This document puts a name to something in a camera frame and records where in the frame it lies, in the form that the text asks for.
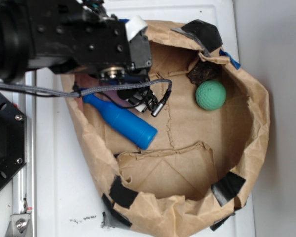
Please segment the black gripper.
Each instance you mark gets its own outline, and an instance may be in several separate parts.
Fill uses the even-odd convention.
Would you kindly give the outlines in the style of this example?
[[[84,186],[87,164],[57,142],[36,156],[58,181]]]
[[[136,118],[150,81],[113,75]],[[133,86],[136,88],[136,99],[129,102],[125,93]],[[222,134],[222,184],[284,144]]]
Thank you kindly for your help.
[[[126,21],[125,28],[132,60],[131,71],[123,76],[120,86],[116,88],[120,99],[127,101],[130,108],[140,112],[146,109],[152,115],[160,112],[160,102],[151,90],[148,73],[152,67],[152,56],[148,37],[145,35],[147,23],[141,17]]]

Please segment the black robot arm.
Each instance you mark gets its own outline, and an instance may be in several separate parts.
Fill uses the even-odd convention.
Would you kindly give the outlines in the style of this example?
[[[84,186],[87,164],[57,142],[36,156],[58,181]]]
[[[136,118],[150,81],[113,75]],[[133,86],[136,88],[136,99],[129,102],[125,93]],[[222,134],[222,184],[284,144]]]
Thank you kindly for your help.
[[[101,0],[0,0],[0,79],[16,83],[49,68],[115,84],[148,82],[147,27],[138,16],[107,15]]]

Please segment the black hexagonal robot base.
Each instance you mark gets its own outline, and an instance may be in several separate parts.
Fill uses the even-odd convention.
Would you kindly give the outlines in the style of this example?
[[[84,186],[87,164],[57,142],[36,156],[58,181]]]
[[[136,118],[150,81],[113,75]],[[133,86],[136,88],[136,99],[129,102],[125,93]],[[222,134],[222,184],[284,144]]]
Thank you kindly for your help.
[[[23,167],[25,115],[0,93],[0,191]]]

